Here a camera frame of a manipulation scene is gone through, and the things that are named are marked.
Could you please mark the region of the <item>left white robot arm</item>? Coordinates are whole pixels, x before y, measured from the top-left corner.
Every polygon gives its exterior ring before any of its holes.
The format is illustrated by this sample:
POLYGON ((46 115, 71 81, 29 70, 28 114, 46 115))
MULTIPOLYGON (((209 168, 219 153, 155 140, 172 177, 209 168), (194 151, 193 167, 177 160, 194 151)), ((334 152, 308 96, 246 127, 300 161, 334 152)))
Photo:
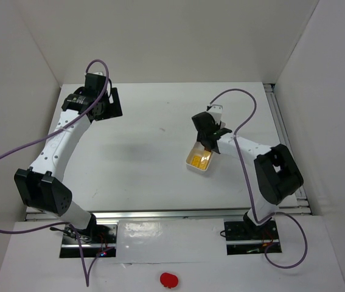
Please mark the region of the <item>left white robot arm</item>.
POLYGON ((117 88, 104 75, 87 73, 85 84, 63 102, 56 135, 47 140, 28 169, 18 169, 14 175, 23 203, 70 223, 84 236, 96 233, 95 216, 73 201, 72 192, 63 184, 64 173, 80 138, 91 124, 120 116, 117 88))

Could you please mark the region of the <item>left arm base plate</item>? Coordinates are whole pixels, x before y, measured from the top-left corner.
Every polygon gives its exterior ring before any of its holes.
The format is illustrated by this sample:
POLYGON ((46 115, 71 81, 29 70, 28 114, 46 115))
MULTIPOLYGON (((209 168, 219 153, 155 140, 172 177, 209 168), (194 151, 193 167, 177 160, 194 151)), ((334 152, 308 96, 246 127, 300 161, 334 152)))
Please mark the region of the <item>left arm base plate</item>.
MULTIPOLYGON (((84 258, 94 258, 101 252, 102 258, 113 258, 116 256, 118 224, 98 225, 96 235, 92 237, 80 236, 84 258)), ((60 255, 61 259, 78 259, 80 258, 80 250, 78 241, 74 231, 65 226, 62 230, 63 236, 61 240, 60 255)))

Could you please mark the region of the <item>white compartment tray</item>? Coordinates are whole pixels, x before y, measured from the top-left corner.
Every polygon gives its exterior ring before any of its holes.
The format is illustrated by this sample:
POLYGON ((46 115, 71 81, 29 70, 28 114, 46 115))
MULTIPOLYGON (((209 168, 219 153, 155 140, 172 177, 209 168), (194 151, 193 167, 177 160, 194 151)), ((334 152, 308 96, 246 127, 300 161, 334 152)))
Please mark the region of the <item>white compartment tray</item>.
POLYGON ((206 150, 200 142, 195 142, 185 160, 186 169, 199 175, 207 175, 213 156, 213 151, 206 150))

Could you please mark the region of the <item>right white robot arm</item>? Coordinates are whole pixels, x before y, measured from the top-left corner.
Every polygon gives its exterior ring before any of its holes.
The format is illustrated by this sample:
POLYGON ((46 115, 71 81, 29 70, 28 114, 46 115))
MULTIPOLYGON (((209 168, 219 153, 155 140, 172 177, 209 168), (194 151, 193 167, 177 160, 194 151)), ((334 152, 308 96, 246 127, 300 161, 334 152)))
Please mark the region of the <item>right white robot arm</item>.
POLYGON ((202 153, 192 154, 189 165, 203 172, 216 153, 237 158, 243 167, 254 167, 260 194, 250 195, 251 208, 243 216, 245 228, 254 234, 264 228, 278 205, 294 194, 304 179, 287 146, 263 145, 236 135, 222 124, 222 109, 221 105, 212 105, 192 116, 202 153))

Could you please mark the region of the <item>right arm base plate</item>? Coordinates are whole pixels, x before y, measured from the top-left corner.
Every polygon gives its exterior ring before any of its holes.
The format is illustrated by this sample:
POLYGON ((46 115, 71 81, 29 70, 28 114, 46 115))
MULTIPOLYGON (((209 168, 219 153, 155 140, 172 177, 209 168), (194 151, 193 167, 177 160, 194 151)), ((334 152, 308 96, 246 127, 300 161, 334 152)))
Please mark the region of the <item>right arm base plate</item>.
POLYGON ((264 228, 250 232, 242 221, 226 221, 220 236, 226 240, 227 255, 281 253, 277 225, 271 220, 264 228))

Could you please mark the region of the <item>red round button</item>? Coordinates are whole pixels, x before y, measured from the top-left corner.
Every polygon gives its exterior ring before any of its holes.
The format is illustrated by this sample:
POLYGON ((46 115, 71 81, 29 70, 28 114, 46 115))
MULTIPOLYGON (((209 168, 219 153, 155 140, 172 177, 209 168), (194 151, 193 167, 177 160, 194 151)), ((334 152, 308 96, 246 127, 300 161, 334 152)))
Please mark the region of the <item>red round button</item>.
POLYGON ((165 288, 176 288, 179 284, 179 278, 171 273, 162 273, 159 277, 161 285, 165 288))

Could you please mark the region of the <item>small yellow lego brick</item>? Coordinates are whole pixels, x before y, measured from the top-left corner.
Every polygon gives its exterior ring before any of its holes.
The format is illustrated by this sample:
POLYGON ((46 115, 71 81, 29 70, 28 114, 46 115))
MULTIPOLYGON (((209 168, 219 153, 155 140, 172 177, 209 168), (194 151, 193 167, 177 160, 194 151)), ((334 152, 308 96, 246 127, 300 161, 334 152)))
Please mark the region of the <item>small yellow lego brick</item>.
POLYGON ((201 156, 193 156, 190 164, 196 168, 199 168, 200 167, 200 163, 201 163, 201 156))

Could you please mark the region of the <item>long yellow lego brick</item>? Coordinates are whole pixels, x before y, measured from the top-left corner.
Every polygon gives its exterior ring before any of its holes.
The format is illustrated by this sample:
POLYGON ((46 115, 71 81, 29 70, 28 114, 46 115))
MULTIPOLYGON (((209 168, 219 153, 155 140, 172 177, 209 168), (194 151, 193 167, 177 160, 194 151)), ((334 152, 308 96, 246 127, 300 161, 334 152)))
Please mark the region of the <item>long yellow lego brick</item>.
POLYGON ((211 153, 205 153, 201 158, 200 158, 200 163, 198 165, 199 169, 206 170, 209 160, 211 158, 211 153))

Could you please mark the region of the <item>aluminium rail frame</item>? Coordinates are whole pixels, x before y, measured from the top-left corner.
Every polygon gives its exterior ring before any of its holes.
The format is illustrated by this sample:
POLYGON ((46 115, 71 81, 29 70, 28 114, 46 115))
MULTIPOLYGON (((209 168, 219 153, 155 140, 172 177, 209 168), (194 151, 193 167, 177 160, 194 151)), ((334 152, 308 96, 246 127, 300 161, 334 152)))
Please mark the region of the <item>aluminium rail frame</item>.
POLYGON ((14 180, 22 202, 85 228, 98 211, 296 205, 304 180, 260 83, 67 86, 44 148, 14 180))

